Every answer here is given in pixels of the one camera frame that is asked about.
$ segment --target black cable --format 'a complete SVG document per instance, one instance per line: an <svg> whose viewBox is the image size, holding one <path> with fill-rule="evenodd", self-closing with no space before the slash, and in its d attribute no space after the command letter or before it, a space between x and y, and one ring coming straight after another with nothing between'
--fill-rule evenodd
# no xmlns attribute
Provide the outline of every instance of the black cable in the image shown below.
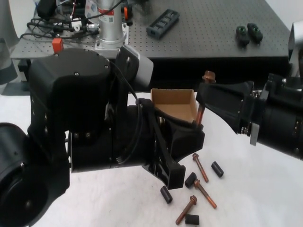
<svg viewBox="0 0 303 227"><path fill-rule="evenodd" d="M98 18L98 17L101 17L101 16L104 16L104 15L106 15L107 13L109 13L109 12L111 12L111 11L113 11L118 5L120 5L121 3L123 2L123 0L120 0L116 5L114 5L112 8L110 8L108 11L106 11L105 13L101 13L101 14L98 14L98 15L96 15L96 16L92 16L92 17L87 17L87 18L84 18L84 19L78 19L78 20L73 20L73 22L78 22L78 21L87 21L87 20L89 20L89 19L94 19L94 18ZM53 20L55 20L57 23L63 23L63 24L70 24L71 23L71 21L70 20L60 20L60 19L56 19L56 18L52 18ZM36 20L39 20L39 21L44 21L43 19L41 19L41 18L33 18L33 19L31 19L31 23L34 23ZM46 33L44 33L43 35L41 35L41 34L36 34L36 33L34 33L34 31L32 31L32 33L24 33L24 34L22 34L21 36L20 36L20 38L22 38L22 37L24 37L24 36L26 36L26 35L33 35L34 37L36 37L36 38L41 38L41 37L44 37L44 38L53 38L52 36L46 36L48 33L50 33L50 31L51 30L49 30L48 32L46 32ZM73 39L74 37L61 37L62 39Z"/></svg>
<svg viewBox="0 0 303 227"><path fill-rule="evenodd" d="M74 28L69 28L69 27L61 27L61 26L57 26L57 25L40 25L41 21L39 21L38 23L32 23L32 22L28 22L27 23L27 27L30 29L30 26L35 26L35 27L43 27L43 28L51 28L51 29L55 29L55 28L60 28L63 31L70 31L73 32Z"/></svg>
<svg viewBox="0 0 303 227"><path fill-rule="evenodd" d="M124 82L128 88L130 93L134 96L137 106L138 106L138 119L137 119L137 126L135 129L135 133L134 136L132 138L132 140L130 141L130 143L128 144L128 146L125 149L124 154L122 154L120 157L118 157L116 160L119 164L123 164L125 162L127 162L129 160L129 158L133 155L134 151L136 150L136 147L138 145L138 141L141 135L141 131L142 131L142 124L143 124L143 114L142 114L142 108L140 105L140 101L134 91L134 89L132 88L132 86L128 83L128 81L126 80L125 76L123 75L122 71L119 69L119 67L114 64L113 62L110 62L111 65L113 65L119 72L120 76L119 77L117 74L116 76L118 77L119 80L121 80L122 82Z"/></svg>
<svg viewBox="0 0 303 227"><path fill-rule="evenodd" d="M40 36L39 38L49 38L49 39L53 39L55 38L55 36L47 36L47 34L50 33L52 29L50 29L49 31L47 31L46 33L44 33L43 35L41 34L38 34L38 33L24 33L20 36L20 38L23 38L24 36L26 35L36 35L36 36ZM81 38L84 38L86 36L90 36L90 35L97 35L99 34L98 31L96 32L91 32L91 33L87 33L87 34L83 34L83 35L80 35L80 34L75 34L73 36L60 36L60 38L62 39L81 39Z"/></svg>

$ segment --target white table surface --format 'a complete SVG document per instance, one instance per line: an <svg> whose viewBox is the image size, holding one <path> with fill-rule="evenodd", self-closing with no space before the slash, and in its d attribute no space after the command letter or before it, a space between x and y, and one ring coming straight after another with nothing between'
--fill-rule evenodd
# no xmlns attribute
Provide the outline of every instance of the white table surface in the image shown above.
<svg viewBox="0 0 303 227"><path fill-rule="evenodd" d="M0 122L27 130L29 97L0 96L0 106ZM200 216L203 227L303 226L303 161L260 144L250 145L248 137L236 135L208 110L203 125L204 148L198 154L209 183L203 182L191 156L180 163L187 168L185 177L195 172L201 179L216 210L195 188L171 190L173 202L166 204L160 193L163 183L137 166L71 174L70 188L35 227L175 226L191 195L198 202L190 213ZM214 161L224 170L221 179L211 169Z"/></svg>

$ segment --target red label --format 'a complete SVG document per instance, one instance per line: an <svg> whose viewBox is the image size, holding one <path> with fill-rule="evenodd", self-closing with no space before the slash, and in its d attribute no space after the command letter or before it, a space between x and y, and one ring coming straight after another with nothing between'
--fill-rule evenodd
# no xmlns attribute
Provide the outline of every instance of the red label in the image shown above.
<svg viewBox="0 0 303 227"><path fill-rule="evenodd" d="M109 12L109 11L106 10L106 9L99 9L99 8L98 8L98 11L99 11L99 13L105 14L105 15L108 15L108 16L113 16L113 15L114 15L114 11L113 11L113 10Z"/></svg>

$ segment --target metal plate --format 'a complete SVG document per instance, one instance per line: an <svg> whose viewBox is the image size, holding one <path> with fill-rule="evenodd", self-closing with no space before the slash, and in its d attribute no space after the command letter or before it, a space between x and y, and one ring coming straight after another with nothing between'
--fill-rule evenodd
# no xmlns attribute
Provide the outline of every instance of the metal plate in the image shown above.
<svg viewBox="0 0 303 227"><path fill-rule="evenodd" d="M179 22L161 40L147 36L146 27L166 9L180 13ZM284 57L288 55L289 31L264 0L150 0L135 5L134 24L129 27L129 44L149 58L221 58L221 57ZM235 29L255 23L264 35L260 45L250 42L238 47ZM53 54L48 40L27 36L21 39L11 57L38 58ZM94 50L95 39L88 37L81 44L64 44ZM114 58L116 51L102 55Z"/></svg>

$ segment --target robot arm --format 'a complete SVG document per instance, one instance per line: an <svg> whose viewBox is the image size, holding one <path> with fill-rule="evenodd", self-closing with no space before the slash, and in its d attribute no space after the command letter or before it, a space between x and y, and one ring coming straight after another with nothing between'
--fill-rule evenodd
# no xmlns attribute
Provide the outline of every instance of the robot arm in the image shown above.
<svg viewBox="0 0 303 227"><path fill-rule="evenodd" d="M142 165L169 189L183 187L178 161L202 148L202 125L170 117L151 100L127 106L128 91L135 94L129 84L147 85L151 74L151 61L127 46L115 64L80 49L32 64L28 135L0 124L1 227L36 223L68 189L70 168Z"/></svg>

